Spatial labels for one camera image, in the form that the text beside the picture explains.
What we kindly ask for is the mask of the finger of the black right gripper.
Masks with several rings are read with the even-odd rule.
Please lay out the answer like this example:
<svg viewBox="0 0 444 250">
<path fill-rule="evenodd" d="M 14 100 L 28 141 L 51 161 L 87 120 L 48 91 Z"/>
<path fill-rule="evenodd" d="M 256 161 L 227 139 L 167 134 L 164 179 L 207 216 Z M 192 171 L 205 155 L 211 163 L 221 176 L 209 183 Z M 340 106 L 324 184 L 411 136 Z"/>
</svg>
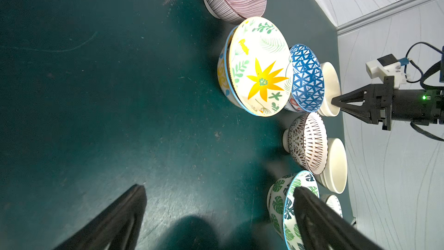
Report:
<svg viewBox="0 0 444 250">
<path fill-rule="evenodd" d="M 372 91 L 373 91 L 373 84 L 368 84 L 349 93 L 334 97 L 331 100 L 331 103 L 335 106 L 345 106 L 345 105 L 362 106 L 369 97 L 368 93 L 372 95 Z"/>
<path fill-rule="evenodd" d="M 373 124 L 371 116 L 371 108 L 365 105 L 343 105 L 340 107 L 341 111 L 361 120 L 367 124 Z"/>
</svg>

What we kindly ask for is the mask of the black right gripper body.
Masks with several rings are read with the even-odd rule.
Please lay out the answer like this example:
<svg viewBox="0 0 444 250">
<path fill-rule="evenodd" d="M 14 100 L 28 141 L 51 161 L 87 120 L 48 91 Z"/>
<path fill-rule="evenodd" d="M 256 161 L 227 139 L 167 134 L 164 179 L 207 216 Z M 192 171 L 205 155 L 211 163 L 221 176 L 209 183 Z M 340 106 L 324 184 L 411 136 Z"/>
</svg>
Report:
<svg viewBox="0 0 444 250">
<path fill-rule="evenodd" d="M 444 123 L 442 89 L 395 89 L 393 81 L 389 76 L 381 84 L 369 85 L 370 123 L 382 123 L 384 130 L 391 130 L 395 120 L 421 126 Z"/>
</svg>

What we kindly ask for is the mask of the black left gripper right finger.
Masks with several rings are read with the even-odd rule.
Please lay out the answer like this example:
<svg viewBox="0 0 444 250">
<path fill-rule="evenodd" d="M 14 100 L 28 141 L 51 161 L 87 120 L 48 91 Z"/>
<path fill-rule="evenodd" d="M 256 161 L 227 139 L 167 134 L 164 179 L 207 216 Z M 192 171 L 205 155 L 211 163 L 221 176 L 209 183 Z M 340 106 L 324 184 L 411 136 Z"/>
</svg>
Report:
<svg viewBox="0 0 444 250">
<path fill-rule="evenodd" d="M 294 213 L 306 250 L 380 250 L 306 187 L 293 193 Z"/>
</svg>

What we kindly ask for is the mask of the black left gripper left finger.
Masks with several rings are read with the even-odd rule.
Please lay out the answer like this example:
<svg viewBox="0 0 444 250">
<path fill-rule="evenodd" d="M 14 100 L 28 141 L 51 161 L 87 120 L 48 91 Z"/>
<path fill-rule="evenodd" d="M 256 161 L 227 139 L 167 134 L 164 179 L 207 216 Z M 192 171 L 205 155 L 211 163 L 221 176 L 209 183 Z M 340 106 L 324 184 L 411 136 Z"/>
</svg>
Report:
<svg viewBox="0 0 444 250">
<path fill-rule="evenodd" d="M 134 250 L 147 205 L 145 187 L 133 185 L 57 250 Z"/>
</svg>

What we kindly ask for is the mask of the yellow leaf pattern bowl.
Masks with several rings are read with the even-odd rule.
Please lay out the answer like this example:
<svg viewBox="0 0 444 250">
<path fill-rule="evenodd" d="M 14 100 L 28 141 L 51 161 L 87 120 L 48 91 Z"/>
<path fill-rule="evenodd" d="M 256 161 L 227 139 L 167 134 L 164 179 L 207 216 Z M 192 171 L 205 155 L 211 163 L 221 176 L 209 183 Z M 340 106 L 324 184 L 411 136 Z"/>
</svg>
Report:
<svg viewBox="0 0 444 250">
<path fill-rule="evenodd" d="M 248 113 L 270 117 L 291 95 L 290 48 L 277 26 L 263 17 L 245 19 L 228 39 L 225 72 L 235 102 Z"/>
</svg>

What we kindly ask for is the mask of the green leaf bowl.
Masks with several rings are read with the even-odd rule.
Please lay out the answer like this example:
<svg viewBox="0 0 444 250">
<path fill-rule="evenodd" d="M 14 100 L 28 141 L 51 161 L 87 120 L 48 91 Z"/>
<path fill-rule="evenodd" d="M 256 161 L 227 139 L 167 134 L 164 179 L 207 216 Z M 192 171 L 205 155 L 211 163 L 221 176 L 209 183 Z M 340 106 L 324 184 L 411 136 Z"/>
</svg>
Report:
<svg viewBox="0 0 444 250">
<path fill-rule="evenodd" d="M 267 195 L 271 224 L 289 250 L 305 248 L 294 213 L 293 193 L 299 187 L 306 187 L 317 197 L 320 196 L 315 176 L 306 170 L 279 178 L 270 187 Z"/>
</svg>

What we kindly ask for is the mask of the blue triangle pattern bowl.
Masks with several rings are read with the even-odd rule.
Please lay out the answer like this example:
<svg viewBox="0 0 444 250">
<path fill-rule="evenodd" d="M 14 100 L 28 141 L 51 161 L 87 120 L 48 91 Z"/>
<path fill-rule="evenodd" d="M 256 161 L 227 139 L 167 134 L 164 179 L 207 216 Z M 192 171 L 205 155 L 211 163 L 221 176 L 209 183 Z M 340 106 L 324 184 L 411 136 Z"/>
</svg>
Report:
<svg viewBox="0 0 444 250">
<path fill-rule="evenodd" d="M 318 58 L 303 44 L 290 48 L 293 82 L 290 98 L 306 112 L 317 112 L 324 100 L 324 76 Z"/>
</svg>

